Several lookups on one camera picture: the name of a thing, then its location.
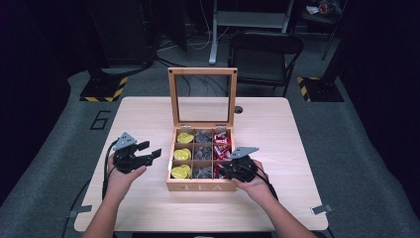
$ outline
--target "cardboard box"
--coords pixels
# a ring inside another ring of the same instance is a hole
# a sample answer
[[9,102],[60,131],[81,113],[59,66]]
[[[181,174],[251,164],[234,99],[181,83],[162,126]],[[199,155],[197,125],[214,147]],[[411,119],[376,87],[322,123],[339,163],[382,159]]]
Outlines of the cardboard box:
[[[229,154],[235,148],[237,72],[236,68],[230,67],[168,69],[173,114],[166,177],[169,190],[236,190],[230,180],[221,178],[218,169],[220,164],[229,161]],[[223,90],[223,82],[228,85],[223,92],[226,95],[216,95],[216,87]],[[191,96],[194,88],[204,89],[205,86],[212,88],[215,96]]]

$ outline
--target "chair leg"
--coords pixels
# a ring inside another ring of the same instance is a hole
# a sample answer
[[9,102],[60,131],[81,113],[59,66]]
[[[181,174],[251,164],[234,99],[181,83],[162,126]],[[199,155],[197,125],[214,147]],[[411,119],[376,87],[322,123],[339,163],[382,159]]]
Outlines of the chair leg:
[[282,97],[286,97],[286,92],[287,92],[287,87],[284,86],[283,88],[283,95],[281,95]]
[[331,35],[330,39],[328,40],[327,49],[325,49],[325,53],[324,53],[324,55],[322,56],[322,60],[324,60],[324,59],[325,59],[325,57],[327,56],[327,52],[328,52],[328,50],[330,50],[331,43],[333,43],[333,39],[334,39],[334,35]]
[[325,49],[325,53],[322,56],[322,60],[325,59],[325,57],[327,56],[327,52],[328,50],[330,50],[331,47],[331,43],[333,43],[334,37],[336,36],[336,32],[337,32],[338,26],[336,26],[336,28],[334,29],[333,33],[330,35],[329,39],[328,39],[328,45],[327,45],[327,49]]

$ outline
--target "wooden table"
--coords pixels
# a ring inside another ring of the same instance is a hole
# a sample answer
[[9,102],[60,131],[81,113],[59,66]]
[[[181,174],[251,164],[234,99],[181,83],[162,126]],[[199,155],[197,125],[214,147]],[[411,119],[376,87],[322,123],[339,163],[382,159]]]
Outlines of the wooden table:
[[[235,115],[237,147],[259,147],[253,159],[262,162],[279,201],[310,230],[325,230],[325,214],[312,214],[321,205],[299,133],[285,98],[238,97],[244,112]],[[116,231],[142,232],[256,232],[272,231],[264,211],[245,192],[168,191],[165,184],[173,132],[170,97],[126,97],[122,100],[74,223],[84,231],[101,202],[103,166],[108,147],[124,132],[162,148],[161,157],[132,184],[118,211]]]

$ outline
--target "dark background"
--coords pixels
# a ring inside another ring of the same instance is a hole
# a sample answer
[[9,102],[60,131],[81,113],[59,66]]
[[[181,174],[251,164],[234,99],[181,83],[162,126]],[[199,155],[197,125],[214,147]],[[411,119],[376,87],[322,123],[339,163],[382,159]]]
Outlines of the dark background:
[[[132,4],[139,2],[150,3],[131,0]],[[188,2],[173,1],[172,7],[180,8],[183,6],[180,4]],[[395,8],[393,4],[377,0],[351,2],[348,20],[341,29],[346,50],[337,56],[340,79],[371,142],[388,169],[401,181],[419,216],[420,28],[417,10],[420,3],[404,1]],[[133,13],[134,19],[139,17],[139,32],[126,31],[125,34],[143,39],[137,45],[141,56],[114,54],[118,57],[111,61],[110,49],[125,44],[116,42],[111,47],[105,46],[113,42],[109,39],[112,34],[105,36],[104,32],[97,31],[95,14],[84,1],[9,0],[1,3],[1,202],[25,172],[65,107],[70,76],[87,70],[89,62],[89,65],[108,67],[118,61],[140,64],[151,60],[159,33],[168,31],[167,28],[178,28],[174,31],[177,36],[173,37],[184,44],[184,34],[179,34],[185,32],[184,22],[179,21],[179,15],[184,13],[167,11],[169,7],[157,4],[154,12],[148,12],[146,20],[144,15]],[[201,11],[196,4],[186,4],[185,9],[187,13]],[[128,14],[124,11],[115,14]],[[171,17],[178,20],[170,21],[170,16],[162,18],[161,12],[175,12]],[[206,14],[211,19],[211,12]],[[192,21],[200,21],[194,20],[193,14],[190,17]],[[123,30],[130,27],[133,25],[120,26]]]

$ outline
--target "human hand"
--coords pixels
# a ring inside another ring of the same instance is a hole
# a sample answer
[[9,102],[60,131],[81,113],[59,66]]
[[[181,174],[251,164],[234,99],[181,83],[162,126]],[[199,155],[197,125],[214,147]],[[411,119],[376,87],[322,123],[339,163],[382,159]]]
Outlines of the human hand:
[[142,166],[128,174],[123,174],[114,166],[114,154],[108,159],[108,188],[105,194],[106,200],[120,203],[130,189],[132,182],[146,171]]
[[[254,163],[258,168],[260,168],[258,170],[258,174],[263,178],[268,179],[268,175],[263,172],[263,164],[257,160],[254,160]],[[235,186],[244,190],[253,201],[261,206],[273,199],[275,200],[268,185],[260,177],[255,177],[250,182],[241,182],[236,178],[232,178],[232,182]]]

